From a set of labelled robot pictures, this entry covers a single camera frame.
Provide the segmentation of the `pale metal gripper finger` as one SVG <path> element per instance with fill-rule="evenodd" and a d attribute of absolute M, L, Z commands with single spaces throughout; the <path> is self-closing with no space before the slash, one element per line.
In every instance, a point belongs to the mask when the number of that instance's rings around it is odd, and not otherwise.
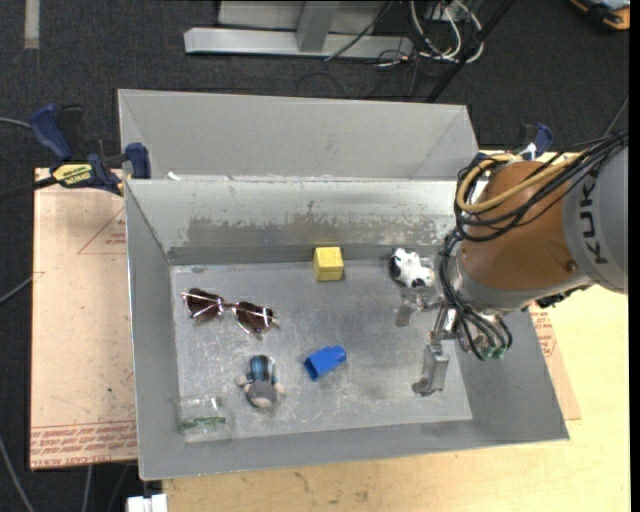
<path fill-rule="evenodd" d="M 450 356 L 441 344 L 428 345 L 424 352 L 423 370 L 420 379 L 411 388 L 419 396 L 428 396 L 444 389 Z"/>
<path fill-rule="evenodd" d="M 426 293 L 407 291 L 401 295 L 401 304 L 395 314 L 395 326 L 406 327 L 411 316 L 417 312 L 424 312 L 435 307 L 436 300 Z"/>

